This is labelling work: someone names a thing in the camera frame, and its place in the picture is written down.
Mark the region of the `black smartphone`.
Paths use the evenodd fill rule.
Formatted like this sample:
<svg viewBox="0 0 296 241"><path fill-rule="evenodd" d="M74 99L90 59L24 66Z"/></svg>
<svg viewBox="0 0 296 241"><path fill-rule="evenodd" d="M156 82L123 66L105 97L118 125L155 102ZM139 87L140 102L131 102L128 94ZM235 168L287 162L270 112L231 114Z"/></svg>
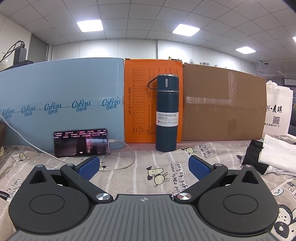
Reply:
<svg viewBox="0 0 296 241"><path fill-rule="evenodd" d="M56 157L87 157L108 155L109 138L105 128L54 132Z"/></svg>

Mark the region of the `black folded garment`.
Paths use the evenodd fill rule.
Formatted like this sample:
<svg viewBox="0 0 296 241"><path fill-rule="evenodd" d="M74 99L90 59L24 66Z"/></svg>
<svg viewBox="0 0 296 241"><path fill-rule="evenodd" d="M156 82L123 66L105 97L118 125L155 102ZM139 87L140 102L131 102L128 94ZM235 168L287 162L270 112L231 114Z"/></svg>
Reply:
<svg viewBox="0 0 296 241"><path fill-rule="evenodd" d="M263 149L263 142L252 140L246 150L245 155L241 159L242 165L253 166L260 174L266 174L268 165L259 162L259 156Z"/></svg>

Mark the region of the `brown cardboard box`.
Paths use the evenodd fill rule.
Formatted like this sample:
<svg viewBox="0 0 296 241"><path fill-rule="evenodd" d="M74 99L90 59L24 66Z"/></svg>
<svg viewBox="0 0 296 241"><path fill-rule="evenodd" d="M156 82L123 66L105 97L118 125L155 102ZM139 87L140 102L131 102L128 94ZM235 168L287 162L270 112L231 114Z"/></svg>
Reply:
<svg viewBox="0 0 296 241"><path fill-rule="evenodd" d="M182 141L260 139L266 79L218 67L183 66Z"/></svg>

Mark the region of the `light blue Corou box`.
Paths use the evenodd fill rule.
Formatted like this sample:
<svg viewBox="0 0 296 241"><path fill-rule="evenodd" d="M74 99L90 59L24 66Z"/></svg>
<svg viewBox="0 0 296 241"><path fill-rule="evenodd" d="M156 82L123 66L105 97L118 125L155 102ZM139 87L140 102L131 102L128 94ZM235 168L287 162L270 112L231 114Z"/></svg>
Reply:
<svg viewBox="0 0 296 241"><path fill-rule="evenodd" d="M2 71L4 144L52 152L57 131L105 128L110 148L122 148L124 65L121 58L75 58Z"/></svg>

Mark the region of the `dark blue vacuum bottle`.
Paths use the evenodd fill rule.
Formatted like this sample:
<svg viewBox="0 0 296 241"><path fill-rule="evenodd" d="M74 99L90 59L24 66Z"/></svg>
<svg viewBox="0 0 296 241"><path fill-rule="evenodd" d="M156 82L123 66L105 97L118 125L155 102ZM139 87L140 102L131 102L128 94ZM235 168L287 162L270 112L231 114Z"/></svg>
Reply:
<svg viewBox="0 0 296 241"><path fill-rule="evenodd" d="M179 125L179 77L160 74L148 82L156 91L156 145L160 152L171 152L177 147Z"/></svg>

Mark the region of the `white shopping bag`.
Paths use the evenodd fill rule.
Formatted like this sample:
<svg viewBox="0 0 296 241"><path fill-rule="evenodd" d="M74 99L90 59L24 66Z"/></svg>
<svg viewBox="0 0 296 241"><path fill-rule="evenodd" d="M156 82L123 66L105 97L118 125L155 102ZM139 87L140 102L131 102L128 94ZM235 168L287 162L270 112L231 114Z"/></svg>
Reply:
<svg viewBox="0 0 296 241"><path fill-rule="evenodd" d="M266 116L263 134L287 135L292 114L293 91L269 80L266 83Z"/></svg>

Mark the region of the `orange cardboard box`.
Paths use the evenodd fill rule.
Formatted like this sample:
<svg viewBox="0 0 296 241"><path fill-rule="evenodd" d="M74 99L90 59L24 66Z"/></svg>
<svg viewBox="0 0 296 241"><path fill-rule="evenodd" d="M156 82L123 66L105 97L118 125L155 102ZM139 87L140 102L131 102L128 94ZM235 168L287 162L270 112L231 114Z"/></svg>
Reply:
<svg viewBox="0 0 296 241"><path fill-rule="evenodd" d="M156 141L156 90L147 84L160 74L179 77L179 125L177 141L181 141L183 122L183 63L173 60L126 59L124 78L125 141Z"/></svg>

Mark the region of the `black power adapter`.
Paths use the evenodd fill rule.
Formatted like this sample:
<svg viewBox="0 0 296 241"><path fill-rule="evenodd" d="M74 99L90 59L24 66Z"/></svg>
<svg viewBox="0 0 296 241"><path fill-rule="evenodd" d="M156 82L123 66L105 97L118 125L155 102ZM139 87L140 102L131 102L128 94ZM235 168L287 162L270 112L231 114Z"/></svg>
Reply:
<svg viewBox="0 0 296 241"><path fill-rule="evenodd" d="M17 47L14 53L14 61L13 64L21 63L26 60L27 49L25 47Z"/></svg>

